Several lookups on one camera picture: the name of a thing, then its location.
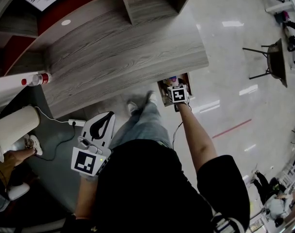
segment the white container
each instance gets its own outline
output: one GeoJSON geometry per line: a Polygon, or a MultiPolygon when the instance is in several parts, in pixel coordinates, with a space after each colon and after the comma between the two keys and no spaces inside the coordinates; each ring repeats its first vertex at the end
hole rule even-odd
{"type": "Polygon", "coordinates": [[[40,124],[37,110],[32,106],[22,108],[0,119],[0,161],[3,154],[18,139],[40,124]]]}
{"type": "Polygon", "coordinates": [[[22,85],[36,86],[40,84],[45,84],[51,82],[50,73],[34,74],[21,80],[22,85]]]}

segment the black cable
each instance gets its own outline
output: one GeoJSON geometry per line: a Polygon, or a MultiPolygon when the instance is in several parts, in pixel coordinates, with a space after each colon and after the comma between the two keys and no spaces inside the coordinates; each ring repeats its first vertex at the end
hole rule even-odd
{"type": "Polygon", "coordinates": [[[176,131],[173,133],[173,140],[172,140],[172,144],[171,144],[171,147],[172,147],[173,150],[175,150],[176,133],[177,133],[179,127],[182,125],[182,123],[183,123],[183,122],[181,122],[181,123],[178,125],[176,131]]]}
{"type": "Polygon", "coordinates": [[[57,146],[55,147],[55,150],[54,150],[54,156],[51,159],[45,159],[45,158],[40,157],[38,155],[36,155],[36,157],[39,158],[39,159],[41,159],[41,160],[43,160],[43,161],[53,161],[53,160],[55,160],[56,154],[57,154],[57,148],[59,147],[59,145],[62,144],[62,143],[71,141],[75,137],[75,122],[73,122],[72,126],[73,126],[73,131],[74,131],[73,132],[73,136],[70,139],[65,140],[65,141],[62,141],[62,142],[60,142],[60,143],[57,144],[57,146]]]}
{"type": "Polygon", "coordinates": [[[171,147],[172,147],[173,150],[175,150],[176,133],[177,133],[179,127],[182,125],[182,123],[183,123],[183,122],[181,122],[181,123],[178,125],[176,131],[173,133],[173,139],[172,139],[172,144],[171,144],[171,147]]]}

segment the white cable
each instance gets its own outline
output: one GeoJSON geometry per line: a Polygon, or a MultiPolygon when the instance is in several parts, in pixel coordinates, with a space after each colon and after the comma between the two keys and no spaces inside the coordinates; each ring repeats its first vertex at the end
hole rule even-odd
{"type": "Polygon", "coordinates": [[[38,106],[34,106],[34,108],[37,108],[44,116],[46,116],[49,120],[52,120],[52,121],[56,121],[56,122],[60,122],[60,123],[68,123],[68,121],[66,121],[66,122],[62,122],[62,121],[59,121],[59,120],[57,120],[57,119],[53,119],[53,118],[49,118],[41,109],[40,109],[40,107],[38,107],[38,106]]]}

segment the black t-shirt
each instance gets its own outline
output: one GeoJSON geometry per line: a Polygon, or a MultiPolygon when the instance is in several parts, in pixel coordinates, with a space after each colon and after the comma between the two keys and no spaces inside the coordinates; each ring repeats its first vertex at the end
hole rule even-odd
{"type": "MultiPolygon", "coordinates": [[[[217,212],[247,229],[248,193],[231,156],[204,164],[197,182],[199,192],[217,212]]],[[[70,229],[206,233],[212,232],[211,219],[210,206],[188,182],[176,152],[155,141],[133,140],[115,148],[101,172],[93,220],[74,220],[70,229]]]]}

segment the red line on floor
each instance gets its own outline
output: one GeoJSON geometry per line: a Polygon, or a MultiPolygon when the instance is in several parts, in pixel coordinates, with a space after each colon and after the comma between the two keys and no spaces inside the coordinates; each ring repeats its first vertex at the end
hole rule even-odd
{"type": "Polygon", "coordinates": [[[216,138],[216,137],[218,137],[218,136],[220,136],[220,135],[223,135],[223,134],[225,134],[225,133],[227,133],[227,132],[229,132],[229,131],[231,131],[231,130],[237,129],[238,127],[240,127],[240,126],[246,124],[247,122],[250,122],[251,120],[252,120],[252,119],[249,119],[249,120],[247,120],[247,121],[245,121],[245,122],[242,122],[241,124],[236,125],[235,127],[232,127],[232,128],[230,128],[230,129],[228,129],[228,130],[225,130],[224,132],[222,132],[222,133],[220,133],[220,134],[217,134],[217,135],[215,135],[214,137],[212,137],[212,139],[213,139],[213,138],[216,138]]]}

